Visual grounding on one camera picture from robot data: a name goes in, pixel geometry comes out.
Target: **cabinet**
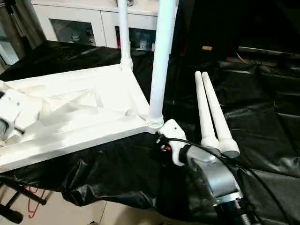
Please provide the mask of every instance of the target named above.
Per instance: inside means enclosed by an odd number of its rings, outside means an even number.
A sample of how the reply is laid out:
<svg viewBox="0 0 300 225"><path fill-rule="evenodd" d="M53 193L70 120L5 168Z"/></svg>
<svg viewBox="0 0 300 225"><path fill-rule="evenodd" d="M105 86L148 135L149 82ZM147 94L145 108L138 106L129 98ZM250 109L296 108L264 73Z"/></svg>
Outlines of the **cabinet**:
<svg viewBox="0 0 300 225"><path fill-rule="evenodd" d="M120 48L115 0L32 0L31 3L47 40ZM128 7L132 49L155 49L158 8L159 0L135 0Z"/></svg>

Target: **black cable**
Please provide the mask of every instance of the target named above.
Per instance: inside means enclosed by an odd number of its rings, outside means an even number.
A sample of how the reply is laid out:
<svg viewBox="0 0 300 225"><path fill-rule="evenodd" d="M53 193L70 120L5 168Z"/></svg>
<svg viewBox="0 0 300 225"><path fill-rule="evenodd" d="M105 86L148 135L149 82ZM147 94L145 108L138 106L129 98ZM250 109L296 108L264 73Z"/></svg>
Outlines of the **black cable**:
<svg viewBox="0 0 300 225"><path fill-rule="evenodd" d="M287 221L287 223L289 225L292 225L292 223L291 223L290 219L288 218L287 213L285 212L285 210L284 210L283 206L281 205L280 201L276 198L276 196L270 190L270 188L268 187L268 185L251 168L249 168L247 165L244 165L244 164L238 162L237 160L235 160L234 158L230 158L230 157L228 157L228 156L226 156L226 155L224 155L222 153L220 153L220 155L222 156L221 157L221 156L215 154L214 152L212 152L209 148L206 148L206 147L204 147L204 146L202 146L200 144L196 144L196 143L193 143L193 142L190 142L190 141L187 141L187 140L183 140L183 139L179 139L179 138L167 138L167 140L168 141L176 141L176 142L183 142L183 143L186 143L186 144L190 144L190 145L196 146L196 147L198 147L198 148L200 148L200 149L202 149L202 150L204 150L204 151L212 154L214 157L216 157L218 160L220 160L230 170L230 172L232 172L233 175L234 175L234 171L231 168L231 165L227 161L225 161L222 157L233 161L240 168L249 171L260 182L260 184L263 186L263 188L268 192L268 194L270 195L270 197L273 199L273 201L278 206L279 210L281 211L281 213L284 216L284 218Z"/></svg>

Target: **white vertical pole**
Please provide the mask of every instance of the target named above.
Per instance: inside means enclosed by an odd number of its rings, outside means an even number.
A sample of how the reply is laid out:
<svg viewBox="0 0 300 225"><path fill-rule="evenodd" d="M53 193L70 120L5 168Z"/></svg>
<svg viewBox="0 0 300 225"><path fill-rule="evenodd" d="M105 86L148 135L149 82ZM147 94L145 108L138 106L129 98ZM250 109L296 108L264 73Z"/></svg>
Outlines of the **white vertical pole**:
<svg viewBox="0 0 300 225"><path fill-rule="evenodd" d="M220 151L228 157L235 158L239 156L240 150L237 143L231 136L229 127L226 123L221 106L207 72L202 73L202 79L206 91L206 96L210 104L211 115L217 131L217 137L220 143Z"/></svg>
<svg viewBox="0 0 300 225"><path fill-rule="evenodd" d="M216 138L214 127L212 125L210 109L207 103L206 94L204 90L204 84L202 81L201 73L199 71L195 73L195 80L202 135L201 145L205 147L213 147L216 149L220 149L219 140Z"/></svg>
<svg viewBox="0 0 300 225"><path fill-rule="evenodd" d="M127 0L118 0L119 7L119 25L121 40L121 65L133 70L133 62L130 57L129 27L127 15Z"/></svg>
<svg viewBox="0 0 300 225"><path fill-rule="evenodd" d="M164 123L162 115L165 81L168 70L171 38L173 34L173 20L175 16L176 0L160 0L157 19L154 63L152 72L150 110L148 125L159 128Z"/></svg>

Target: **red cable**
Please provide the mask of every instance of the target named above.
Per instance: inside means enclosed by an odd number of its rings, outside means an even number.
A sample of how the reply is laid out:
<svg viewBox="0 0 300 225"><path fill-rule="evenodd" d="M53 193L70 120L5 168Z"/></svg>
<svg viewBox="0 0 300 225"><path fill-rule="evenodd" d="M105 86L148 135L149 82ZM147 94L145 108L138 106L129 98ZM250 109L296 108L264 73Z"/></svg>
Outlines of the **red cable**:
<svg viewBox="0 0 300 225"><path fill-rule="evenodd" d="M36 192L38 192L38 188L37 188L35 191L32 191L31 188L32 188L32 187L28 187L28 190L29 190L30 192L32 192L32 193L34 193L34 194L35 194ZM43 191L43 193L42 193L42 195L41 195L40 198L43 198L45 191L46 191L46 190ZM31 200L31 199L28 199L27 210L28 210L28 213L32 213L31 215L28 215L28 217L29 217L30 219L32 219L32 218L35 216L35 214L36 214L36 212L37 212L37 210L38 210L38 206L39 206L40 203L38 203L37 206L36 206L36 208L35 208L33 211L31 211L31 210L30 210L30 200Z"/></svg>

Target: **black tarp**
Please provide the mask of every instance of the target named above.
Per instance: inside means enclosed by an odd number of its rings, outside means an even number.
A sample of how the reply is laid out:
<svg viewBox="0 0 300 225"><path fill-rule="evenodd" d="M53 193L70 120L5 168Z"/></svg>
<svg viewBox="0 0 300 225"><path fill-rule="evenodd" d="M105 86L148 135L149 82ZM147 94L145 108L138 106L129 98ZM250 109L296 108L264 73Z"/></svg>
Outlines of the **black tarp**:
<svg viewBox="0 0 300 225"><path fill-rule="evenodd" d="M134 74L150 97L152 52L133 51ZM47 42L0 76L9 81L119 63L120 51ZM170 57L165 120L174 118L200 142L196 70L209 72L231 133L247 164L269 185L293 224L300 224L300 71L212 61L189 66ZM123 203L185 221L207 224L216 215L205 187L196 188L186 167L159 160L156 137L124 138L0 174L1 179L59 191L83 206L99 200ZM253 176L242 172L245 191L267 225L285 224L278 207Z"/></svg>

